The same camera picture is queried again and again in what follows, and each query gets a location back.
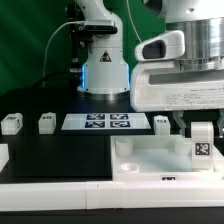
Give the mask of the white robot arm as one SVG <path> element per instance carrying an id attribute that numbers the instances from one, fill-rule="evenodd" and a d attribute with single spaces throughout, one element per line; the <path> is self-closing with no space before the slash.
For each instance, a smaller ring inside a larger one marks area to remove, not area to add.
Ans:
<path id="1" fill-rule="evenodd" d="M 136 46 L 133 70 L 123 60 L 119 17 L 103 0 L 75 2 L 93 35 L 81 92 L 101 98 L 128 91 L 133 109 L 171 111 L 181 128 L 185 111 L 218 109 L 224 135 L 224 0 L 142 0 L 166 30 Z"/>

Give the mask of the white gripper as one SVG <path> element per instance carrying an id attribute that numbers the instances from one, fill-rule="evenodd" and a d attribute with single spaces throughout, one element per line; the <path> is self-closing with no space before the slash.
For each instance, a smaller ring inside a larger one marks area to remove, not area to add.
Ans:
<path id="1" fill-rule="evenodd" d="M 139 63 L 132 71 L 130 102 L 135 111 L 174 111 L 180 134 L 190 136 L 186 110 L 219 109 L 215 136 L 224 137 L 224 69 L 184 72 L 174 61 Z"/>

